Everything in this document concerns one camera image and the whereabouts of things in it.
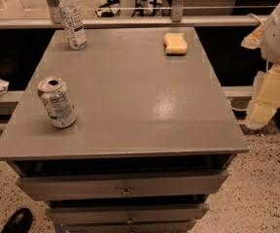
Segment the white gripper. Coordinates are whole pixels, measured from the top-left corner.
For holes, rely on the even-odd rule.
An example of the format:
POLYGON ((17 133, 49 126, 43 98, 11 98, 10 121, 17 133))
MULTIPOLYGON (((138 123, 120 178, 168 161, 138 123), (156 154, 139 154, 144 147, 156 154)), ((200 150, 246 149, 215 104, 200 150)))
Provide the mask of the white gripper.
POLYGON ((262 58, 274 64, 267 72, 259 71, 253 83, 252 99, 248 104, 245 125, 259 130, 280 108, 280 3, 261 24, 242 42, 243 48, 254 50, 261 47, 262 58))

